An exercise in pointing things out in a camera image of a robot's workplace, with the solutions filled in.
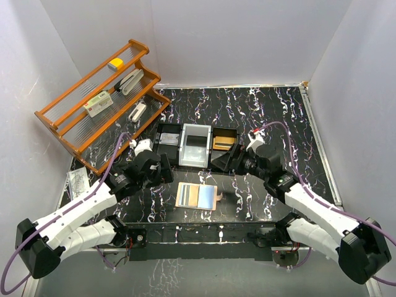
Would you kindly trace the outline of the beige leather card holder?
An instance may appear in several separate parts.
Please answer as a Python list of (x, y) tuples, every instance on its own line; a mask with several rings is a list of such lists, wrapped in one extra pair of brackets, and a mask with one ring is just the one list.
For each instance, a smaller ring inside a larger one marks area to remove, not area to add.
[[(189, 207), (183, 207), (179, 205), (181, 186), (190, 185), (191, 191), (189, 196)], [(218, 187), (206, 184), (193, 184), (193, 183), (179, 183), (178, 191), (176, 195), (175, 207), (185, 209), (197, 209), (197, 210), (208, 210), (214, 211), (217, 208), (217, 202), (221, 201), (223, 197), (222, 193), (218, 192)]]

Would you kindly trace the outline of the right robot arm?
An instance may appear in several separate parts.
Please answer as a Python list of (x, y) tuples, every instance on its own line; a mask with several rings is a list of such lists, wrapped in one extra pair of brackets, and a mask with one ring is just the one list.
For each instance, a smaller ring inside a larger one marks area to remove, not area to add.
[(268, 194), (298, 211), (277, 222), (263, 239), (285, 246), (305, 244), (337, 262), (343, 273), (358, 284), (366, 283), (391, 261), (378, 222), (350, 218), (306, 190), (296, 175), (284, 169), (279, 154), (265, 155), (263, 145), (256, 149), (233, 145), (211, 164), (224, 172), (250, 174), (263, 180)]

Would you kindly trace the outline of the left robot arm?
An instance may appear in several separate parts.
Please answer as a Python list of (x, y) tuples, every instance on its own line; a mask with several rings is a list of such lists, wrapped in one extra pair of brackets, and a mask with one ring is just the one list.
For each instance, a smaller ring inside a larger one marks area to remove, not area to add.
[(84, 194), (54, 213), (17, 225), (15, 249), (29, 274), (39, 279), (50, 274), (64, 259), (101, 244), (124, 245), (128, 232), (114, 215), (98, 223), (87, 222), (100, 212), (145, 187), (173, 182), (167, 154), (144, 150), (126, 167), (114, 166)]

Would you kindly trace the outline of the silver card in left tray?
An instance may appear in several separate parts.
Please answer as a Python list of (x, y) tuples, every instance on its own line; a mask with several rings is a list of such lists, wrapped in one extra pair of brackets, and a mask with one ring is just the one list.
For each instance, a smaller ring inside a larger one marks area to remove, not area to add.
[(161, 133), (159, 144), (177, 146), (179, 144), (179, 134), (177, 134), (177, 133)]

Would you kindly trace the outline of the black right tray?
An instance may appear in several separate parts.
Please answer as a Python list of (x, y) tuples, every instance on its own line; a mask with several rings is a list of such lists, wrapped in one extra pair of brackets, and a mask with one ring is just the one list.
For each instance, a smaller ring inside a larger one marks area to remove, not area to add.
[(227, 137), (234, 137), (235, 143), (234, 144), (238, 144), (239, 143), (239, 132), (237, 129), (234, 128), (229, 128), (229, 127), (213, 127), (212, 128), (212, 140), (211, 140), (211, 144), (210, 144), (210, 167), (211, 166), (211, 161), (214, 158), (219, 157), (220, 155), (224, 154), (227, 151), (224, 150), (214, 150), (213, 149), (213, 138), (215, 136), (227, 136)]

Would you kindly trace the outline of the black tray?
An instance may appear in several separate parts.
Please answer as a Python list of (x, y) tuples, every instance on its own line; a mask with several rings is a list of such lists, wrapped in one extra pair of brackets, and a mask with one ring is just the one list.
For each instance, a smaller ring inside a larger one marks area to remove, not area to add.
[(219, 157), (220, 155), (224, 154), (227, 151), (224, 150), (214, 150), (213, 149), (213, 138), (215, 136), (227, 136), (227, 137), (234, 137), (235, 143), (234, 144), (238, 144), (239, 143), (239, 132), (237, 129), (234, 128), (229, 128), (229, 127), (213, 127), (212, 128), (212, 140), (211, 140), (211, 144), (210, 144), (210, 167), (211, 166), (211, 161), (214, 158)]
[[(175, 145), (162, 145), (159, 144), (161, 133), (177, 133), (179, 134), (179, 144)], [(179, 165), (179, 149), (181, 143), (182, 125), (181, 124), (170, 124), (160, 123), (157, 125), (157, 130), (153, 142), (153, 151), (158, 155), (167, 154), (169, 162), (173, 166)]]

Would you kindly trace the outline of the black left tray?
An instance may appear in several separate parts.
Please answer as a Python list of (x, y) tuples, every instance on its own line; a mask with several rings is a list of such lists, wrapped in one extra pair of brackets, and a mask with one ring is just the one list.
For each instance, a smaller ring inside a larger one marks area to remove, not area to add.
[[(162, 145), (159, 144), (161, 133), (177, 133), (179, 134), (179, 144), (175, 145)], [(158, 155), (167, 154), (169, 162), (173, 166), (179, 165), (179, 149), (181, 143), (182, 125), (181, 124), (170, 124), (160, 123), (157, 125), (157, 130), (153, 142), (153, 151)]]

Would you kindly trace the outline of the white tray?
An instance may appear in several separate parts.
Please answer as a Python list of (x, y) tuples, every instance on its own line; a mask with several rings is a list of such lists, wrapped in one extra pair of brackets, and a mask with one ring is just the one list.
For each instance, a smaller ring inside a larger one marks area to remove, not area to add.
[(211, 129), (211, 126), (208, 125), (183, 125), (179, 148), (179, 166), (208, 167)]

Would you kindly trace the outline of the small white stapler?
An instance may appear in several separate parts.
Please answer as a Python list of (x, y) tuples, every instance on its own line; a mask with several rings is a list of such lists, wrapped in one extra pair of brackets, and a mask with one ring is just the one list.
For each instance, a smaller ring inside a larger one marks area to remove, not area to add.
[(140, 117), (144, 114), (145, 110), (147, 109), (147, 105), (145, 103), (138, 103), (136, 107), (131, 111), (128, 116), (128, 120), (133, 123), (136, 123)]

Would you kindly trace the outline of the white printed paper sheet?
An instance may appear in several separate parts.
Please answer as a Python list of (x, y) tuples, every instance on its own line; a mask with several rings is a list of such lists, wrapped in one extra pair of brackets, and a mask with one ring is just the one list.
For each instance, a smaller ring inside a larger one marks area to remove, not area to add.
[(67, 173), (67, 180), (71, 200), (78, 198), (90, 188), (86, 168), (69, 171)]

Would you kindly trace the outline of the orange wooden shelf rack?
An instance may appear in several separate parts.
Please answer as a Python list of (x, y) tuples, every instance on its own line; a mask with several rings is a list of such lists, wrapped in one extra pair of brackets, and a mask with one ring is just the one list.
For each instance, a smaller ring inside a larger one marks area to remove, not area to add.
[(100, 175), (170, 104), (155, 85), (160, 76), (141, 59), (136, 40), (110, 56), (35, 116), (78, 161)]

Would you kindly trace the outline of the white staples box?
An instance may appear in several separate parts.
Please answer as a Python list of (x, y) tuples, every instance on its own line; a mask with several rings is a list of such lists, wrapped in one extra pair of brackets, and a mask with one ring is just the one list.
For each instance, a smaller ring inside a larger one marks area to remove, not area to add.
[(106, 91), (101, 91), (93, 98), (91, 98), (84, 105), (84, 109), (88, 115), (93, 118), (113, 104), (111, 95)]

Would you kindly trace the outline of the white black stapler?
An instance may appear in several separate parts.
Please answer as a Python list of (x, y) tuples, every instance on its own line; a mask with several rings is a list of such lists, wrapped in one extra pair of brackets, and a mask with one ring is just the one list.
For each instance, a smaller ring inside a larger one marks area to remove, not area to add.
[(126, 96), (132, 92), (132, 89), (140, 82), (143, 76), (144, 71), (142, 69), (134, 69), (127, 76), (116, 83), (114, 85), (114, 89)]

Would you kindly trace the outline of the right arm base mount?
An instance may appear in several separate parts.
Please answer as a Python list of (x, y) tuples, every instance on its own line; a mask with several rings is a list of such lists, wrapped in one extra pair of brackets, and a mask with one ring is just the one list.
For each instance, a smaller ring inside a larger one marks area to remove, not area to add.
[(276, 227), (256, 228), (253, 232), (247, 234), (247, 238), (259, 248), (284, 247), (290, 245), (292, 242), (286, 231), (282, 231)]

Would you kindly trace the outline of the aluminium frame rail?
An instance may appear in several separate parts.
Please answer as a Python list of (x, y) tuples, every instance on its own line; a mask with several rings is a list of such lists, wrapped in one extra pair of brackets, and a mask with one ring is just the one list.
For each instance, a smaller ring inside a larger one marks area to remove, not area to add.
[(47, 277), (27, 282), (24, 296), (380, 296), (374, 280), (358, 285), (316, 251), (299, 250), (299, 266), (281, 268), (276, 251), (252, 244), (150, 244), (129, 261), (106, 250), (107, 269), (93, 251), (65, 260)]

